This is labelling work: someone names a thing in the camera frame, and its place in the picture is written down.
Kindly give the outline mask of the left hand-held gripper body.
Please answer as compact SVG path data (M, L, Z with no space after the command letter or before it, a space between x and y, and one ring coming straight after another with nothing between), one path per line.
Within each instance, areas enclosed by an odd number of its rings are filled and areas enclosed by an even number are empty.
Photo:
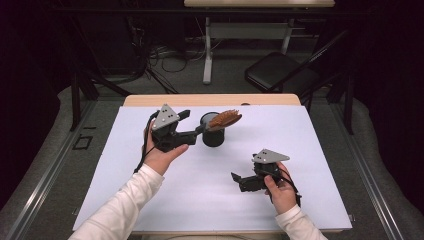
M195 129L187 132L177 131L181 121L178 114L168 104L164 104L158 111L151 134L155 147L162 152L168 152L183 144L196 144L198 135Z

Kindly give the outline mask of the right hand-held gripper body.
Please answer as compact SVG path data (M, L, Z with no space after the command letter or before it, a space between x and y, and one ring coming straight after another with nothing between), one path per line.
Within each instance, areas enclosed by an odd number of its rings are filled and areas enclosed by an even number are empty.
M242 182L238 183L242 192L255 192L266 189L264 178L270 175L273 180L278 183L284 179L277 166L278 162L289 160L290 157L277 153L269 149L263 149L257 153L254 164L254 175L250 177L242 177Z

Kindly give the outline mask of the black mesh cup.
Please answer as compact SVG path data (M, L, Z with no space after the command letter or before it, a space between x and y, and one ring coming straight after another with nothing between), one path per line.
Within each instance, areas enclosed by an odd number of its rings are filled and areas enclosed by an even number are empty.
M215 116L217 115L217 112L208 112L204 114L201 119L201 124L208 124ZM225 140L225 130L221 129L218 131L205 131L202 134L202 141L203 143L208 147L218 147L223 144Z

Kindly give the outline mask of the brown wooden hairbrush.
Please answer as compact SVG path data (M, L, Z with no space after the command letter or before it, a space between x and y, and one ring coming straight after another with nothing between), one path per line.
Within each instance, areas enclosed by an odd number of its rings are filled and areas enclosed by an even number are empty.
M235 124L242 118L238 110L227 110L214 116L207 124L207 131L218 131Z

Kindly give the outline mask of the person's left hand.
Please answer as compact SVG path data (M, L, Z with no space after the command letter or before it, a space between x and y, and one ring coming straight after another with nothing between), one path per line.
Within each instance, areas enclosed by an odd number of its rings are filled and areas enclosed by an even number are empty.
M164 175L171 163L185 153L189 149L189 146L187 144L183 144L168 152L162 152L155 147L152 140L152 126L153 124L150 124L149 128L145 131L147 139L143 145L143 148L145 149L144 163L155 170L158 174Z

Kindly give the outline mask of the person's right hand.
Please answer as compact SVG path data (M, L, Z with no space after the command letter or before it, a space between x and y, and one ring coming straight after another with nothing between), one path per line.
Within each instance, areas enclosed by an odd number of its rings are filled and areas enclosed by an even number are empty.
M266 176L264 182L268 188L267 194L271 195L274 208L277 214L280 215L292 209L297 202L295 190L288 183L288 181L291 181L289 171L281 162L278 162L277 166L284 179L276 183L271 176Z

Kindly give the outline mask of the black folding chair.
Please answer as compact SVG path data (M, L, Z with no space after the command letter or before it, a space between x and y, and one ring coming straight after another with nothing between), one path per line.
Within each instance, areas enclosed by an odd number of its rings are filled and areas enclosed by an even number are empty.
M310 66L318 62L347 34L347 30L342 31L302 63L281 52L272 52L245 70L245 80L264 93L291 93L302 97L316 91L334 76L324 78Z

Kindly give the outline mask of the black metal stand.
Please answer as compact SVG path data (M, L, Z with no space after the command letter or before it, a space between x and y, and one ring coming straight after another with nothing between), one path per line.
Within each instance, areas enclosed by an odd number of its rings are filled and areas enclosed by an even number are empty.
M97 101L100 93L95 87L96 83L124 97L129 96L130 92L104 78L95 66L89 64L86 57L90 57L91 53L83 47L83 37L72 37L71 34L68 34L67 40L70 63L72 65L72 72L74 73L71 80L73 117L71 131L74 131L82 122L80 93L83 93L89 101Z
M329 104L343 103L343 126L349 134L353 134L352 129L352 111L354 98L354 79L353 76L346 73L335 73L332 76L314 84L310 89L300 97L301 102L305 103L307 108L312 105L313 94L324 88L329 87L325 99Z

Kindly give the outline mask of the white desk with wooden top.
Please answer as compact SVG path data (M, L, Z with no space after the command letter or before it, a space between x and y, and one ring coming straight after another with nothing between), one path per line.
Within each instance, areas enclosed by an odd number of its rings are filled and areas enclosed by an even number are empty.
M331 8L335 0L184 0L185 7L192 8ZM280 23L241 23L212 22L205 19L205 66L203 83L210 84L212 80L212 47L215 39L281 39L281 50L287 52L294 19Z

